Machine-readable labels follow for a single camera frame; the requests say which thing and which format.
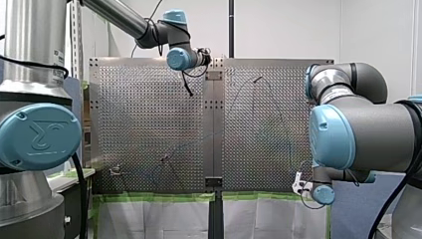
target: end effector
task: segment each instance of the end effector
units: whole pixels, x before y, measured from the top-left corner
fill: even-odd
[[[185,71],[211,62],[210,50],[192,49],[187,29],[186,14],[182,10],[170,10],[156,24],[148,21],[147,31],[136,40],[140,48],[153,48],[168,44],[167,64],[175,71]]]

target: metal bracket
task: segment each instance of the metal bracket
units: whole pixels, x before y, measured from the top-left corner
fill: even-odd
[[[205,187],[222,187],[222,177],[205,177]]]
[[[223,81],[224,77],[224,59],[215,58],[210,63],[205,75],[205,81]]]

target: black cable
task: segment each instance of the black cable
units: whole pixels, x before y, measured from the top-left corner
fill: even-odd
[[[403,177],[401,182],[398,184],[398,186],[394,189],[394,191],[391,193],[391,195],[385,201],[384,205],[382,206],[381,210],[379,211],[378,215],[376,216],[375,221],[373,222],[372,227],[369,231],[368,239],[373,238],[373,236],[375,235],[375,232],[376,232],[376,228],[378,227],[378,224],[381,222],[381,219],[384,216],[385,212],[387,211],[388,207],[391,205],[391,203],[394,201],[394,199],[398,196],[398,194],[403,190],[404,186],[406,186],[409,179],[418,171],[421,162],[422,162],[422,148],[419,149],[419,152],[418,152],[415,160],[412,161],[411,165],[406,170],[406,175]]]
[[[88,204],[87,204],[87,182],[84,178],[84,172],[82,170],[81,163],[79,161],[78,155],[74,153],[72,160],[77,170],[78,181],[81,190],[81,230],[80,237],[81,239],[87,238],[87,224],[88,224]]]
[[[176,28],[179,31],[184,32],[189,37],[189,39],[190,39],[190,33],[187,30],[185,30],[185,29],[183,29],[183,28],[181,28],[181,27],[179,27],[179,26],[177,26],[175,24],[169,23],[169,22],[163,22],[163,23],[164,24],[167,24],[167,25],[169,25],[169,26],[171,26],[173,28]]]
[[[356,176],[353,174],[353,172],[351,172],[350,169],[346,169],[344,172],[348,172],[348,174],[350,174],[351,178],[353,178],[353,183],[356,187],[359,187],[359,181],[357,180]]]
[[[308,178],[308,180],[305,182],[305,184],[304,184],[304,186],[302,186],[302,191],[301,191],[301,201],[302,201],[302,204],[306,207],[306,208],[308,208],[308,209],[311,209],[311,210],[320,210],[320,209],[322,209],[323,207],[325,207],[325,205],[322,205],[322,206],[320,206],[320,207],[310,207],[309,205],[307,205],[306,203],[305,203],[305,201],[304,201],[304,191],[305,191],[305,186],[307,186],[307,184],[308,184],[308,182],[309,181],[311,181],[311,179],[312,179],[313,177],[312,176],[310,176],[309,178]]]
[[[187,84],[187,81],[186,81],[186,78],[185,78],[184,75],[185,74],[182,72],[184,87],[186,88],[186,91],[189,93],[189,97],[193,97],[193,93],[192,93],[192,91],[190,91],[189,85]]]
[[[133,47],[132,53],[130,54],[130,57],[131,57],[131,58],[133,58],[133,54],[134,54],[134,51],[136,50],[136,48],[137,48],[137,44],[134,44],[134,47]]]
[[[192,75],[187,74],[185,71],[182,71],[183,84],[184,84],[184,87],[185,87],[186,91],[189,93],[189,97],[193,97],[193,93],[190,90],[189,85],[187,84],[187,81],[186,81],[186,77],[185,76],[188,76],[190,78],[200,78],[200,77],[202,77],[202,76],[205,75],[205,73],[207,72],[207,70],[208,70],[208,65],[205,66],[205,70],[201,74],[199,74],[198,76],[192,76]]]
[[[3,40],[5,38],[5,35],[1,35],[0,36],[0,41]],[[27,67],[27,68],[47,68],[47,69],[54,69],[54,70],[60,70],[63,71],[63,78],[66,79],[69,76],[69,71],[68,69],[61,67],[61,66],[56,66],[56,65],[46,65],[46,64],[42,64],[42,63],[36,63],[36,62],[28,62],[28,61],[19,61],[16,59],[11,59],[8,57],[5,57],[3,55],[0,55],[0,59],[2,59],[3,61],[7,61],[7,62],[11,62],[17,65],[21,65],[23,67]]]
[[[186,76],[190,77],[190,78],[200,78],[200,77],[204,76],[204,75],[205,75],[205,73],[207,73],[207,71],[208,71],[208,65],[207,65],[207,66],[205,66],[204,71],[203,71],[201,74],[197,75],[197,76],[192,76],[192,75],[189,75],[189,74],[187,74],[185,71],[182,71],[182,73],[183,73],[184,75],[186,75]]]
[[[159,0],[158,1],[157,5],[155,5],[154,11],[152,12],[152,14],[151,14],[151,16],[149,18],[144,18],[146,20],[146,23],[147,23],[146,29],[145,29],[145,33],[142,36],[140,36],[139,39],[137,39],[137,40],[142,39],[148,33],[148,31],[149,31],[149,23],[152,23],[152,38],[157,43],[158,54],[159,54],[160,57],[162,57],[162,45],[159,42],[159,32],[158,32],[158,29],[157,29],[154,21],[152,20],[152,18],[154,17],[154,15],[155,15],[156,11],[158,10],[159,5],[161,5],[161,2],[162,1],[163,0]]]

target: metal frame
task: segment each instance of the metal frame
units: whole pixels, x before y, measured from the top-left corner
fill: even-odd
[[[80,81],[80,103],[81,103],[81,124],[84,126],[84,51],[82,39],[82,9],[80,0],[73,0],[70,3],[71,42],[72,42],[72,77]],[[89,159],[84,158],[85,141],[81,143],[80,161],[83,166],[88,166]]]
[[[116,62],[120,62],[122,66],[128,67],[129,69],[131,69],[132,73],[133,71],[140,71],[143,74],[152,74],[154,73],[154,71],[160,71],[160,76],[162,76],[161,78],[157,78],[158,82],[155,81],[149,81],[148,78],[143,78],[144,81],[142,82],[144,86],[144,90],[140,89],[140,94],[150,94],[150,92],[155,91],[155,90],[146,90],[149,87],[152,88],[160,88],[160,89],[164,89],[164,87],[168,87],[167,89],[167,93],[169,95],[163,95],[163,98],[156,98],[155,95],[153,95],[152,97],[154,99],[158,99],[159,101],[163,102],[166,101],[165,105],[174,105],[174,108],[172,106],[162,106],[161,104],[158,104],[156,107],[157,110],[161,111],[162,113],[164,112],[165,109],[171,111],[174,109],[180,109],[179,112],[177,112],[177,114],[175,115],[174,119],[168,119],[168,120],[173,120],[173,124],[177,124],[180,125],[180,121],[191,121],[194,120],[194,126],[191,125],[187,125],[190,129],[188,131],[184,131],[186,130],[186,128],[179,128],[177,129],[177,126],[174,125],[173,127],[175,128],[175,130],[177,131],[177,133],[175,135],[184,135],[184,138],[182,138],[181,140],[185,140],[185,141],[180,141],[179,138],[174,138],[173,136],[166,136],[164,134],[166,134],[166,131],[154,131],[155,129],[146,129],[144,131],[140,131],[139,133],[142,134],[143,138],[148,138],[148,135],[146,135],[145,133],[158,133],[156,135],[156,138],[161,138],[164,139],[164,141],[161,141],[161,139],[159,141],[155,141],[154,143],[160,143],[161,147],[163,148],[163,152],[158,152],[157,150],[153,149],[154,152],[153,153],[158,153],[159,157],[157,157],[157,155],[150,155],[146,158],[144,158],[143,160],[145,160],[144,165],[145,165],[145,170],[142,170],[142,174],[146,175],[146,174],[151,174],[151,173],[159,173],[159,183],[158,183],[158,187],[157,186],[151,186],[151,185],[146,185],[147,181],[139,181],[136,180],[136,177],[138,176],[139,171],[131,170],[131,168],[133,167],[133,165],[128,165],[128,160],[130,162],[134,162],[132,159],[125,159],[122,161],[126,161],[126,165],[110,165],[113,161],[110,161],[110,159],[116,159],[116,157],[109,157],[106,160],[106,165],[99,165],[96,162],[101,162],[101,152],[100,152],[100,142],[99,142],[99,135],[100,135],[100,130],[101,130],[101,125],[99,125],[99,118],[101,117],[99,115],[99,111],[101,110],[101,105],[105,104],[105,98],[104,96],[99,95],[100,91],[109,91],[109,89],[101,89],[101,86],[106,86],[106,85],[101,85],[101,77],[99,77],[99,74],[103,74],[104,72],[102,72],[102,67],[115,67],[116,66]],[[143,66],[143,70],[145,71],[145,69],[147,69],[147,72],[143,72],[142,69],[138,69],[137,67],[139,66]],[[203,92],[202,92],[202,88],[198,89],[198,87],[202,86],[202,82],[203,79],[205,77],[203,77],[203,79],[190,79],[188,78],[188,82],[191,85],[191,89],[193,90],[195,96],[193,98],[189,98],[189,96],[187,95],[187,93],[185,92],[185,90],[183,89],[181,83],[181,75],[179,73],[176,73],[174,71],[170,71],[169,69],[166,68],[166,64],[165,61],[163,61],[163,59],[159,58],[159,59],[117,59],[117,58],[94,58],[91,59],[90,61],[90,74],[91,74],[91,84],[90,84],[90,92],[91,92],[91,116],[93,119],[93,123],[92,123],[92,165],[95,169],[98,170],[97,173],[97,178],[107,178],[107,183],[108,183],[108,188],[110,188],[110,183],[112,183],[113,187],[115,188],[131,188],[128,189],[129,191],[138,191],[139,189],[134,189],[135,187],[145,187],[145,191],[155,191],[155,192],[163,192],[163,193],[191,193],[191,192],[203,192],[204,189],[204,175],[200,174],[202,173],[202,163],[200,164],[201,169],[199,169],[199,161],[202,160],[203,155],[202,155],[202,147],[201,147],[201,142],[202,141],[207,141],[207,139],[202,138],[203,136],[203,132],[202,132],[202,96],[203,96]],[[198,72],[193,72],[191,73],[192,75],[198,75]],[[122,85],[121,86],[114,86],[117,88],[120,88],[120,90],[122,90],[123,94],[137,94],[134,93],[132,90],[128,90],[127,87],[124,87],[124,84],[131,84],[133,87],[139,87],[137,85],[137,82],[134,82],[133,79],[135,78],[136,75],[131,75],[131,76],[127,76],[129,78],[131,78],[132,80],[130,80],[129,82],[125,82],[125,80],[123,80]],[[164,85],[163,82],[169,80],[169,84]],[[116,91],[116,89],[111,90],[111,92],[114,94]],[[137,101],[148,101],[151,103],[151,101],[153,101],[153,99],[148,99],[145,97],[142,97],[143,100],[141,99],[137,99]],[[178,105],[173,103],[172,101],[177,101],[179,103],[183,102],[183,106],[182,105]],[[110,105],[111,102],[107,103],[108,106],[114,105],[114,103],[112,103]],[[142,108],[144,108],[143,111],[143,115],[142,117],[139,119],[137,117],[135,118],[130,118],[130,120],[133,119],[137,119],[137,120],[148,120],[148,121],[144,121],[143,123],[151,123],[151,119],[149,119],[149,114],[148,116],[146,115],[146,105],[143,106]],[[133,134],[136,134],[137,137],[140,136],[140,134],[135,133],[135,130],[132,130]],[[168,162],[166,165],[167,167],[164,168],[164,166],[162,167],[163,170],[162,173],[160,171],[160,169],[155,170],[156,164],[158,164],[158,160],[163,157],[164,155],[170,155],[172,154],[171,151],[173,151],[174,148],[180,146],[181,144],[184,144],[186,142],[189,142],[188,145],[189,146],[189,150],[185,151],[183,150],[177,150],[176,153],[174,153],[174,156],[172,158],[174,158],[174,160],[172,160],[170,165],[170,162]],[[158,148],[158,144],[153,145],[152,147],[154,148]],[[191,159],[189,159],[189,163],[193,163],[195,162],[196,164],[192,164],[195,165],[195,168],[188,168],[186,166],[183,166],[185,163],[187,163],[186,160],[182,160],[182,161],[178,161],[176,160],[177,158],[179,158],[182,154],[186,155],[187,157],[189,157],[189,155],[191,155]],[[170,170],[169,167],[171,167],[171,170],[175,170],[177,171],[177,173],[175,173],[174,171],[168,171]],[[95,184],[97,188],[102,188],[101,186],[101,180],[95,180]],[[168,185],[170,185],[171,183],[173,183],[173,186],[178,186],[180,187],[179,189],[172,189],[172,188],[176,188],[176,187],[169,187]],[[113,191],[101,191],[101,193],[116,193],[117,191],[113,190]]]
[[[99,161],[99,105],[100,99],[98,92],[100,90],[99,67],[113,64],[120,59],[105,58],[91,59],[91,115],[92,123],[92,161]],[[162,61],[159,59],[132,59],[123,60],[125,66],[139,66],[148,64],[151,61]],[[223,216],[223,198],[222,192],[225,190],[224,172],[223,172],[223,142],[225,130],[225,112],[226,107],[226,81],[230,80],[228,67],[241,68],[277,68],[305,67],[311,64],[332,64],[332,60],[239,60],[239,59],[213,59],[205,75],[202,92],[202,149],[203,149],[203,176],[204,191],[214,192],[215,200],[210,202],[209,207],[209,233],[208,238],[224,238],[224,216]],[[124,173],[119,166],[115,168],[116,173]],[[250,188],[250,190],[272,190],[271,188]]]

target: robotic arm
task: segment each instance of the robotic arm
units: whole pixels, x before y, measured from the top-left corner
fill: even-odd
[[[186,15],[182,10],[164,13],[162,21],[153,23],[116,0],[84,0],[85,6],[98,13],[136,41],[143,49],[168,44],[167,64],[175,71],[207,66],[211,62],[208,49],[192,49],[187,30]]]
[[[366,64],[310,66],[306,85],[308,98],[317,104],[309,128],[314,200],[332,204],[335,194],[330,181],[350,181],[347,175],[353,176],[353,181],[372,182],[374,173],[370,170],[405,172],[402,183],[381,209],[369,238],[406,183],[410,185],[393,214],[393,233],[396,230],[398,235],[406,235],[397,238],[420,238],[422,216],[412,210],[420,206],[421,200],[416,198],[422,196],[422,98],[386,104],[385,81]]]

